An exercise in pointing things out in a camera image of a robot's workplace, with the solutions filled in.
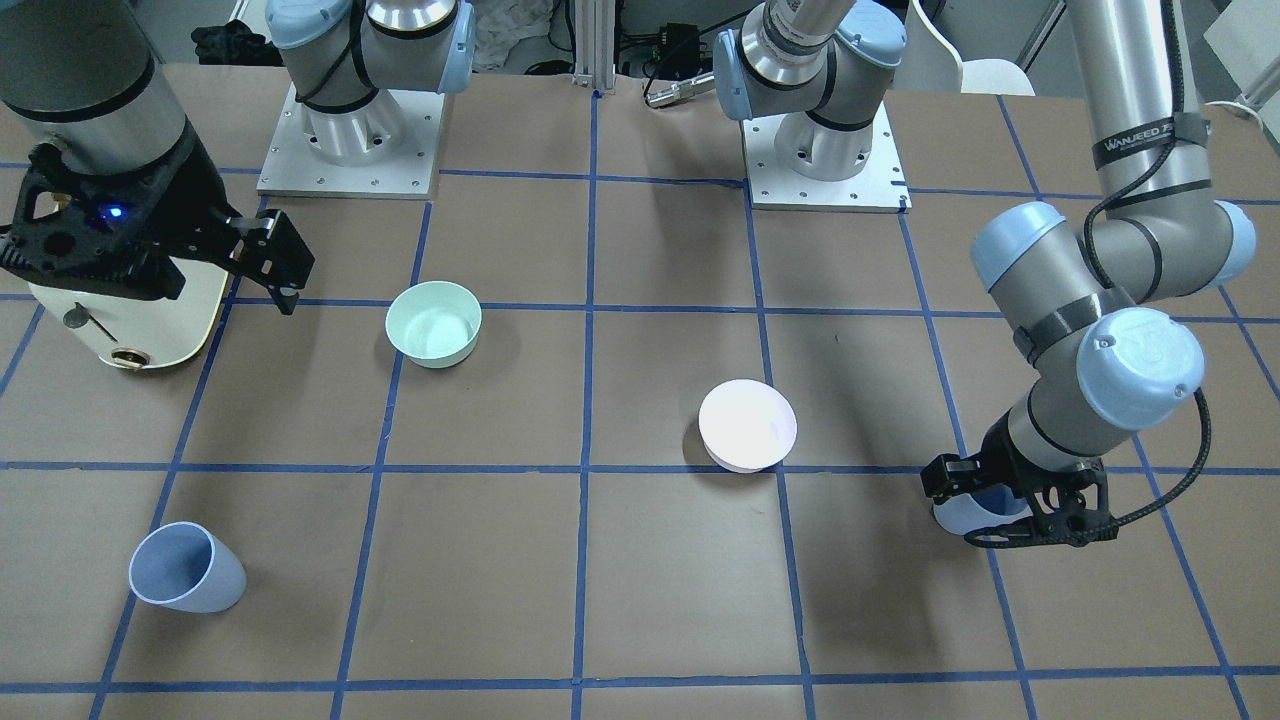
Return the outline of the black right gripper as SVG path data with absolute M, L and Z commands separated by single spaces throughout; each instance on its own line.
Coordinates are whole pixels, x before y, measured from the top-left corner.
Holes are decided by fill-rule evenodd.
M 115 176 L 72 170 L 47 137 L 29 152 L 15 213 L 3 228 L 5 272 L 55 290 L 177 300 L 177 259 L 207 263 L 276 291 L 291 316 L 315 256 L 289 215 L 239 217 L 198 138 L 186 126 L 157 160 Z

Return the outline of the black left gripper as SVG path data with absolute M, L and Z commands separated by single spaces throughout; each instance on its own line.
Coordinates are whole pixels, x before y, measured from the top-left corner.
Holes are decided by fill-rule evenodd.
M 961 537 L 979 548 L 1023 548 L 1051 544 L 1083 547 L 1114 541 L 1117 520 L 1108 510 L 1102 462 L 1088 460 L 1070 471 L 1046 470 L 1014 445 L 1007 418 L 986 433 L 977 454 L 941 454 L 922 469 L 923 493 L 931 501 L 1006 486 L 1030 506 L 1030 515 L 1002 527 Z

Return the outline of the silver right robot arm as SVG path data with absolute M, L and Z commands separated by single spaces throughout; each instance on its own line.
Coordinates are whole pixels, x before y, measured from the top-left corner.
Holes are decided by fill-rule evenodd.
M 397 142 L 390 92 L 467 88 L 475 22 L 465 1 L 270 1 L 271 41 L 294 100 L 324 127 L 329 163 Z M 137 301 L 177 300 L 179 260 L 262 286 L 294 311 L 315 258 L 284 211 L 248 219 L 163 77 L 123 1 L 5 1 L 3 105 L 35 136 L 3 269 L 31 284 Z M 326 126 L 370 110 L 361 150 Z

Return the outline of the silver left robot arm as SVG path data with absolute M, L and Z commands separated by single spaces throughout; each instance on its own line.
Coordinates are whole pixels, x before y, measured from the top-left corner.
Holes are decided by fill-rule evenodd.
M 1212 445 L 1206 360 L 1160 300 L 1220 287 L 1251 264 L 1252 220 L 1213 196 L 1210 123 L 1176 1 L 1070 1 L 1102 200 L 1082 227 L 1044 201 L 986 224 L 970 258 L 1036 383 L 972 456 L 920 474 L 936 521 L 972 546 L 1082 547 L 1167 506 Z M 713 44 L 713 78 L 733 120 L 783 117 L 799 174 L 851 176 L 908 37 L 873 3 L 763 1 Z M 1165 495 L 1115 516 L 1103 457 L 1193 402 L 1199 447 Z

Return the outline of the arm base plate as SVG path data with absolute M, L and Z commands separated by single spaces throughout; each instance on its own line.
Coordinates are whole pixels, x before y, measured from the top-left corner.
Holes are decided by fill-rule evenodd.
M 887 106 L 842 132 L 804 113 L 740 123 L 756 210 L 905 213 L 913 208 Z
M 438 178 L 448 100 L 381 90 L 355 111 L 324 114 L 289 94 L 256 190 L 273 197 L 426 201 Z

